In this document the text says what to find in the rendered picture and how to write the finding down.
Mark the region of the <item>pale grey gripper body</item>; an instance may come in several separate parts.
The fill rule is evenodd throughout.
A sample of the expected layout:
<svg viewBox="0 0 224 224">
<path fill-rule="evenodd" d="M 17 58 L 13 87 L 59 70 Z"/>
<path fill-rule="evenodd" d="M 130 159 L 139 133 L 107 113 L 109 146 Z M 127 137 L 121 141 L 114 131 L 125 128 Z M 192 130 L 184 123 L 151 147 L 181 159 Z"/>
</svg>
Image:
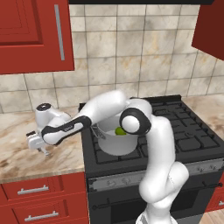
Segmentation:
<svg viewBox="0 0 224 224">
<path fill-rule="evenodd" d="M 27 143 L 31 150 L 41 149 L 46 146 L 45 142 L 38 134 L 28 136 Z"/>
</svg>

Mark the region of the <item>white cooking pot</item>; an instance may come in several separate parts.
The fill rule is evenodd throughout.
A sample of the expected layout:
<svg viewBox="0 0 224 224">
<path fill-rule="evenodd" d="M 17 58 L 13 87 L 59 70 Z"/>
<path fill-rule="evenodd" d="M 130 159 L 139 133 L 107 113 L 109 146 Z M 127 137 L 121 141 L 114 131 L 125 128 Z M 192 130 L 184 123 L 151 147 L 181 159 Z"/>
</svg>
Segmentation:
<svg viewBox="0 0 224 224">
<path fill-rule="evenodd" d="M 137 147 L 137 136 L 116 134 L 116 128 L 120 126 L 119 118 L 120 115 L 114 115 L 91 127 L 100 148 L 113 156 L 128 155 Z"/>
</svg>

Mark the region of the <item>red drawer front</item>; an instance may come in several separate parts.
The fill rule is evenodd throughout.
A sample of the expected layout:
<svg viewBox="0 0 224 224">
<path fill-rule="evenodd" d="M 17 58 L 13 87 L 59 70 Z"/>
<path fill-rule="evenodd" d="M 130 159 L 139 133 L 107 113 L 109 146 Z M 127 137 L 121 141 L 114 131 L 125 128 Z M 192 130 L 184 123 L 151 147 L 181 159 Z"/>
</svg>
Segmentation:
<svg viewBox="0 0 224 224">
<path fill-rule="evenodd" d="M 223 209 L 224 206 L 219 206 L 219 201 L 224 202 L 224 187 L 221 187 L 220 189 L 216 189 L 213 192 L 213 196 L 206 207 L 206 211 L 211 212 L 211 211 Z"/>
<path fill-rule="evenodd" d="M 28 215 L 50 214 L 59 216 L 43 220 L 25 222 Z M 21 203 L 10 206 L 10 212 L 4 213 L 3 224 L 59 224 L 64 221 L 78 220 L 88 216 L 86 196 L 84 193 L 68 194 L 52 199 L 35 200 L 32 203 Z"/>
<path fill-rule="evenodd" d="M 43 185 L 49 186 L 49 190 L 18 195 L 18 191 L 21 188 L 32 189 L 42 187 Z M 85 191 L 86 184 L 83 172 L 10 182 L 0 184 L 0 206 L 10 203 L 28 202 L 30 200 L 41 200 L 69 193 L 83 193 Z"/>
</svg>

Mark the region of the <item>grey stove control panel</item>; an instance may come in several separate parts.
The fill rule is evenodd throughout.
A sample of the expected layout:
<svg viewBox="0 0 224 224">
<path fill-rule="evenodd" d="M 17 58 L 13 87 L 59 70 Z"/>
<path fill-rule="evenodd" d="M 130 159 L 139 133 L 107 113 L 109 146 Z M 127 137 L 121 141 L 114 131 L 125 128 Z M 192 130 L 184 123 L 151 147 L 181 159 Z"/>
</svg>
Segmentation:
<svg viewBox="0 0 224 224">
<path fill-rule="evenodd" d="M 185 164 L 189 175 L 200 175 L 201 173 L 216 172 L 224 166 L 223 159 L 201 161 L 197 163 Z M 123 174 L 90 178 L 88 189 L 90 192 L 107 191 L 110 189 L 122 188 L 126 186 L 138 186 L 143 179 L 145 171 L 133 171 Z"/>
</svg>

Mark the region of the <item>black oven door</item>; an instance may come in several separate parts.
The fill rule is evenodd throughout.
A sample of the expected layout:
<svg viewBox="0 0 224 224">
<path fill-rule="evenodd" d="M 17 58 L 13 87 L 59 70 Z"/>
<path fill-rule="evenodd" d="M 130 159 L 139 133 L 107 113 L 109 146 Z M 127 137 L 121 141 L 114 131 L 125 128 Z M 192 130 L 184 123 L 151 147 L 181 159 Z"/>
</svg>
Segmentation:
<svg viewBox="0 0 224 224">
<path fill-rule="evenodd" d="M 221 171 L 192 175 L 171 205 L 171 216 L 178 224 L 199 224 L 214 190 L 222 187 Z M 98 178 L 87 181 L 90 224 L 136 224 L 146 208 L 138 185 L 118 186 L 109 183 L 100 189 Z"/>
</svg>

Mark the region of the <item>black stove hob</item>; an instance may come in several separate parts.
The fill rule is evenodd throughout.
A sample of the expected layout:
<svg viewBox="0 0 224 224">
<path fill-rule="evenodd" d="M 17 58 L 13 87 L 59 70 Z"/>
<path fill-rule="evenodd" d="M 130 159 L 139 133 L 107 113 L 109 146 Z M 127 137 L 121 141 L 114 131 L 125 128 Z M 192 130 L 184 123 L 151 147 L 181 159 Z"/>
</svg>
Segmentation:
<svg viewBox="0 0 224 224">
<path fill-rule="evenodd" d="M 170 120 L 179 162 L 190 164 L 224 158 L 224 140 L 184 104 L 179 94 L 149 97 L 147 101 L 155 116 Z M 125 156 L 104 152 L 91 129 L 82 131 L 81 139 L 85 173 L 89 179 L 146 169 L 148 152 L 144 136 L 137 137 L 135 150 Z"/>
</svg>

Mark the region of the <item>red wall cupboard door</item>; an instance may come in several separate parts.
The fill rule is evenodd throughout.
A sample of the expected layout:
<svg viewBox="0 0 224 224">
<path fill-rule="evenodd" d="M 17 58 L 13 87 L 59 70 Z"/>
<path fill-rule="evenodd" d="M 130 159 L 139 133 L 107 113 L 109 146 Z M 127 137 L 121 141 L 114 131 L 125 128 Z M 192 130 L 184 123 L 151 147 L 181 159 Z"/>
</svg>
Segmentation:
<svg viewBox="0 0 224 224">
<path fill-rule="evenodd" d="M 55 4 L 59 5 L 64 61 L 60 59 Z M 0 0 L 0 74 L 73 70 L 68 0 Z"/>
</svg>

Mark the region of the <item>red wall cupboard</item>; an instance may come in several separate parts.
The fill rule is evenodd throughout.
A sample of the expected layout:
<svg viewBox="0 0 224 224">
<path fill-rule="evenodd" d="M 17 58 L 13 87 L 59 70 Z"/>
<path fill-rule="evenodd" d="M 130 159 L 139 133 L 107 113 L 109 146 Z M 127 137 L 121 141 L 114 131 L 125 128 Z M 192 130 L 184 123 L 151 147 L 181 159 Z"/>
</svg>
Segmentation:
<svg viewBox="0 0 224 224">
<path fill-rule="evenodd" d="M 200 6 L 192 47 L 224 61 L 224 0 Z"/>
</svg>

